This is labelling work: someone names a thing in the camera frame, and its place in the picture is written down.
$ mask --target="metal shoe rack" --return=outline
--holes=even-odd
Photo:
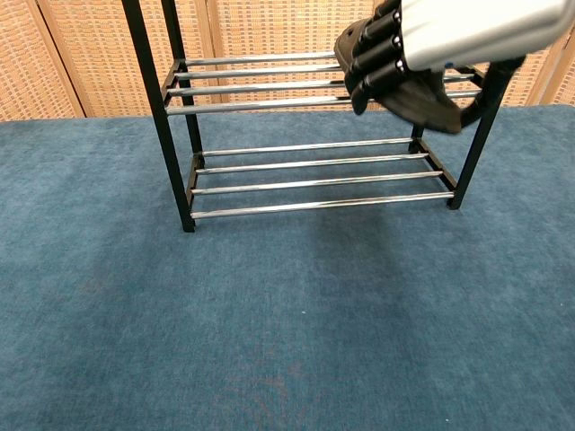
[[[176,13],[174,0],[162,0],[164,19],[168,30],[170,44],[172,47],[173,64],[166,76],[164,83],[160,86],[157,81],[157,74],[152,50],[146,33],[146,26],[142,15],[142,10],[138,0],[122,0],[124,12],[128,20],[130,34],[136,49],[137,60],[142,73],[147,98],[154,117],[155,127],[160,140],[160,145],[164,153],[165,164],[172,184],[173,194],[180,213],[181,224],[184,231],[194,232],[195,221],[202,218],[242,216],[251,214],[274,213],[281,211],[297,211],[319,208],[354,207],[362,205],[387,204],[393,202],[406,202],[428,199],[445,199],[451,209],[458,209],[461,206],[465,191],[473,176],[473,171],[481,155],[485,141],[490,133],[491,125],[497,115],[499,104],[481,119],[475,137],[473,139],[469,154],[464,163],[464,168],[459,180],[445,169],[441,161],[433,154],[422,138],[423,128],[414,127],[411,136],[394,139],[378,139],[369,141],[338,142],[312,145],[290,145],[273,146],[259,148],[236,148],[228,150],[204,150],[199,135],[197,114],[208,114],[213,112],[232,112],[242,110],[269,110],[276,108],[292,108],[305,106],[333,106],[349,105],[349,97],[340,96],[316,96],[296,99],[279,99],[272,101],[247,101],[218,103],[209,105],[194,104],[194,96],[209,94],[228,94],[240,92],[277,92],[284,90],[301,89],[329,89],[343,87],[343,76],[341,80],[312,80],[297,81],[273,84],[244,84],[244,85],[224,85],[209,87],[194,87],[191,83],[196,79],[206,78],[226,78],[238,76],[255,75],[291,75],[318,72],[332,72],[340,70],[339,65],[333,59],[332,52],[317,52],[306,54],[288,55],[267,55],[251,57],[230,57],[230,58],[206,58],[187,59],[184,53],[183,42],[180,32],[180,24]],[[329,64],[325,65],[301,65],[297,62],[303,60],[325,60]],[[270,61],[291,61],[293,66],[265,67],[234,70],[216,71],[194,71],[195,66],[214,65],[242,65]],[[446,75],[447,83],[471,81],[478,89],[474,91],[451,92],[451,98],[473,98],[480,92],[484,75],[474,67],[458,68],[455,73]],[[182,99],[182,107],[171,107],[170,101],[174,97]],[[186,118],[191,141],[191,167],[187,186],[182,181],[180,167],[173,144],[172,131],[168,117],[172,115],[184,115]],[[369,157],[352,157],[341,159],[326,159],[314,161],[301,161],[291,163],[265,163],[246,164],[228,167],[210,167],[209,160],[212,157],[224,157],[230,155],[245,155],[250,157],[254,154],[284,153],[304,150],[321,150],[328,148],[342,147],[366,147],[374,145],[405,144],[406,151],[403,154],[380,155]],[[267,171],[279,169],[296,169],[305,167],[322,167],[330,165],[343,165],[354,163],[382,163],[404,160],[424,160],[430,169],[424,172],[400,173],[391,175],[376,175],[366,177],[335,178],[331,180],[305,180],[280,182],[273,184],[254,184],[229,187],[218,187],[202,189],[198,187],[199,179],[204,175],[228,174],[232,172]],[[307,187],[333,186],[341,184],[359,184],[369,182],[382,182],[391,180],[414,180],[435,177],[441,180],[443,191],[436,193],[413,193],[401,196],[383,196],[375,198],[354,198],[343,200],[330,200],[323,202],[305,202],[267,207],[241,207],[235,209],[220,209],[213,211],[194,211],[193,203],[196,198],[203,195],[213,195],[221,193],[239,193],[247,191],[266,191],[282,189],[298,189]]]

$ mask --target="carpet floor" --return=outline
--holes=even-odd
[[[173,122],[187,172],[185,122]],[[381,113],[199,123],[210,149],[410,133]],[[574,130],[573,108],[503,109],[460,211],[428,201],[251,215],[184,233],[150,118],[0,124],[0,429],[575,429]],[[458,174],[473,131],[425,136]],[[199,185],[423,166],[237,173]],[[414,190],[441,187],[411,180],[195,206]]]

